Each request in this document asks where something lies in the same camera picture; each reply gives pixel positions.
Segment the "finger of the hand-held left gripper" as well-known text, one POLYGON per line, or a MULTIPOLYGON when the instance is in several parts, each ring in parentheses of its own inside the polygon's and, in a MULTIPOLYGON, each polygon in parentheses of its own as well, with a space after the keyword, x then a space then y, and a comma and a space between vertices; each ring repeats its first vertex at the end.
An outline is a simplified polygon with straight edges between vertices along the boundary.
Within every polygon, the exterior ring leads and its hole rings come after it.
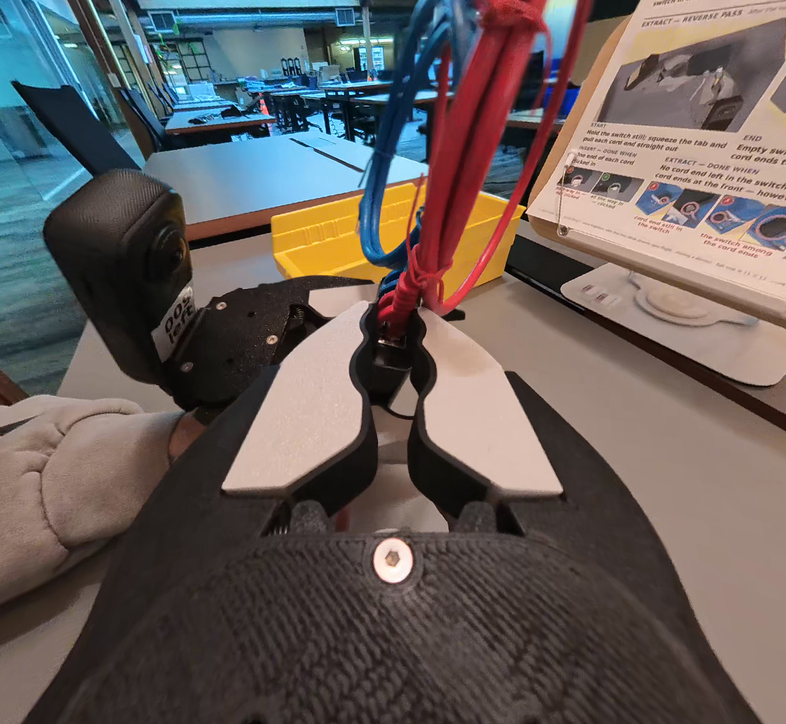
POLYGON ((378 284, 356 282, 329 288, 311 289, 307 299, 307 324, 324 324, 361 300, 377 301, 378 284))

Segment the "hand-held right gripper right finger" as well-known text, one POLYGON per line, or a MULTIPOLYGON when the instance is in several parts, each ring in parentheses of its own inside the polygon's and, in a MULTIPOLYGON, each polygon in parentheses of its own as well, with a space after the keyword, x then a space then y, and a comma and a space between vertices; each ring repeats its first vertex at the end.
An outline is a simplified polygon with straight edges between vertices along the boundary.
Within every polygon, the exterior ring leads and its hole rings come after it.
POLYGON ((418 395, 408 470, 426 498, 552 498, 564 488, 513 385, 482 346, 427 309, 407 334, 418 395))

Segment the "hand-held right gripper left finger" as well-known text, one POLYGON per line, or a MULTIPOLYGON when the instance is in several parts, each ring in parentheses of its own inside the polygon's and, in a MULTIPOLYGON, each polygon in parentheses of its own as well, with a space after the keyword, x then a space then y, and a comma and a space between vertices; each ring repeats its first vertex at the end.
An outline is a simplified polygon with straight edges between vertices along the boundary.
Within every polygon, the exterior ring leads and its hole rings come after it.
POLYGON ((231 464, 232 496, 358 497, 377 474, 377 433, 358 365, 371 305, 359 300, 283 360, 231 464))

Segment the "yellow plastic bin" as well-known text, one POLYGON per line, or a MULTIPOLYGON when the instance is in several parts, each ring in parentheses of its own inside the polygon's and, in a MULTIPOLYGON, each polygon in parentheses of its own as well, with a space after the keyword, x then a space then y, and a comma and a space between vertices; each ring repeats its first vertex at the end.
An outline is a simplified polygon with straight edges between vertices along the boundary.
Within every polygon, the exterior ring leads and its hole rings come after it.
MULTIPOLYGON (((384 193, 379 237, 386 251, 403 241, 416 189, 416 183, 403 183, 388 187, 384 193)), ((356 195, 273 217, 273 257, 281 275, 328 275, 379 283, 390 269, 370 264, 362 253, 356 232, 360 200, 361 195, 356 195)), ((443 277, 446 297, 452 296, 468 277, 506 205, 506 199, 478 194, 454 254, 453 267, 443 277)))

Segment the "black ethernet splitter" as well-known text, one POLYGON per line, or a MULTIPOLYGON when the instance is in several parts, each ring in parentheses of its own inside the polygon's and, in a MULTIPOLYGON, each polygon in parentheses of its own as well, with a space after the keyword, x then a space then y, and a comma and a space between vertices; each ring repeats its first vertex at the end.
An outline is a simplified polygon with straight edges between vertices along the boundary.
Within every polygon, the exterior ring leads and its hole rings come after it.
POLYGON ((368 395, 373 405, 387 406, 409 378, 412 356, 406 337, 398 340, 379 336, 372 345, 368 395))

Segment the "person's left forearm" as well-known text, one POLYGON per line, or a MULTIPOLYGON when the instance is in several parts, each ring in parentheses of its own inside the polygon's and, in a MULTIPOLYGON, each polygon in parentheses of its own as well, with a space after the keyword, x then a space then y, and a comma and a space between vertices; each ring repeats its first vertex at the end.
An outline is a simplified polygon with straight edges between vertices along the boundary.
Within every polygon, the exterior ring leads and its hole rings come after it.
POLYGON ((184 417, 117 398, 36 395, 2 406, 2 604, 131 526, 172 466, 184 417))

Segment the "person's left hand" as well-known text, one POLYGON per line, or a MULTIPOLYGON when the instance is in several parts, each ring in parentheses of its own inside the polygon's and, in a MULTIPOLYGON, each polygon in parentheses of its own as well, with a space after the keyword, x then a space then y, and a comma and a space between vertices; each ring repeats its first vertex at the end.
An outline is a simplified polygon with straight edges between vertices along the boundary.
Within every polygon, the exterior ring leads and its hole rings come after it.
POLYGON ((196 412, 183 413, 172 429, 167 446, 171 464, 175 463, 205 430, 205 425, 197 418, 196 412))

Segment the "black office chair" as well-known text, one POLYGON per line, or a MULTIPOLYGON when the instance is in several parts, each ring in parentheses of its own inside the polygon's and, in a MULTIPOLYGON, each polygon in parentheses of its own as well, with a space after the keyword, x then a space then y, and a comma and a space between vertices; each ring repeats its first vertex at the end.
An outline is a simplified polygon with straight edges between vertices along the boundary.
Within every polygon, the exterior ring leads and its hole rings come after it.
POLYGON ((141 171, 73 87, 39 88, 16 80, 11 85, 46 130, 90 176, 114 170, 141 171))

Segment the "grey table with wooden edge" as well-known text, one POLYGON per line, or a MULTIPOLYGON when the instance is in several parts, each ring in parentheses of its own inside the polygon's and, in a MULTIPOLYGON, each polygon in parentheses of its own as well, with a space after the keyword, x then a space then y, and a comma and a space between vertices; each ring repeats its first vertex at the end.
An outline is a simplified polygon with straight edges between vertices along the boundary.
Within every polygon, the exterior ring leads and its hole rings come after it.
POLYGON ((277 215, 360 195, 372 155, 313 132, 156 153, 143 171, 181 196, 194 243, 255 235, 277 215))

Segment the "white stand base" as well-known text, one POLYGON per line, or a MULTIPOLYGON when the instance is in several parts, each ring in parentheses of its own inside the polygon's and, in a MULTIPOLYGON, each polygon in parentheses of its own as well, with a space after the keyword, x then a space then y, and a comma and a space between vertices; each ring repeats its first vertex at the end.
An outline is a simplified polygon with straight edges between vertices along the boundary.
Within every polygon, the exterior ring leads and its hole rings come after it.
POLYGON ((785 376, 785 330, 651 277, 605 264, 560 287, 583 309, 743 385, 785 376))

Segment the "instruction sheet on stand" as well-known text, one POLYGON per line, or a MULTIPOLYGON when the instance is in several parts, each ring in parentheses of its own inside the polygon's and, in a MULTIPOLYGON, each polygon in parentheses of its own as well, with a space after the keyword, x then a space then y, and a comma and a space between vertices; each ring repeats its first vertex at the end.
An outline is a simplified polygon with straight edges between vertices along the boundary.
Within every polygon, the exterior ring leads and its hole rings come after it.
POLYGON ((561 183, 568 167, 599 163, 580 149, 589 146, 590 111, 599 108, 601 92, 611 89, 611 69, 620 67, 618 48, 630 29, 630 21, 615 45, 607 45, 586 78, 577 101, 535 181, 526 208, 527 218, 542 238, 558 241, 592 257, 652 277, 715 303, 784 327, 784 266, 747 267, 740 250, 725 257, 722 250, 702 246, 697 232, 679 234, 677 228, 634 221, 635 212, 623 214, 603 205, 581 211, 578 191, 567 192, 561 183))

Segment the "blue plastic bin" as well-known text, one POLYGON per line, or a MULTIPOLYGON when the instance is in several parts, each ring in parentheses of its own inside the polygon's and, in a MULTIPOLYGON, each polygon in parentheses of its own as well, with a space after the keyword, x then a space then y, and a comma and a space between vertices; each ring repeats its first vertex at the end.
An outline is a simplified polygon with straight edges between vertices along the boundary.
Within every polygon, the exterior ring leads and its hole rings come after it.
MULTIPOLYGON (((556 81, 553 83, 549 83, 545 89, 545 93, 542 99, 542 109, 545 110, 549 106, 552 97, 554 96, 554 91, 556 90, 556 81)), ((560 106, 559 110, 556 114, 556 118, 558 119, 566 119, 567 116, 570 114, 575 102, 578 98, 578 93, 581 87, 574 84, 573 82, 569 81, 565 88, 564 94, 560 97, 560 106)))

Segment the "printed instruction sheet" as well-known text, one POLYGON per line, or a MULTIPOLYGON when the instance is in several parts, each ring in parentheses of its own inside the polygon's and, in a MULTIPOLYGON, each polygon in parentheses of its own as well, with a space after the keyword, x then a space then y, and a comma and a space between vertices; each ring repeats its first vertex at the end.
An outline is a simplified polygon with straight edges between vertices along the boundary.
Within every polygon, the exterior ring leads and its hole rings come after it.
POLYGON ((631 17, 580 147, 599 163, 561 183, 581 211, 784 266, 785 0, 641 0, 631 17))

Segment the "rounded cardboard panel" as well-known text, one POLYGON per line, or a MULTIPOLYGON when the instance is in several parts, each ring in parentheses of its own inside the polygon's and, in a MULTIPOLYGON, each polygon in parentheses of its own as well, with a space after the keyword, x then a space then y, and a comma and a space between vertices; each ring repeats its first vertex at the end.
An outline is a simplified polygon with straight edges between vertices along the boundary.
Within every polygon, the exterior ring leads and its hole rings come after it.
POLYGON ((609 43, 612 45, 610 50, 614 51, 630 18, 628 14, 587 23, 571 75, 573 84, 582 86, 599 58, 603 66, 608 63, 608 58, 603 58, 604 51, 609 43))

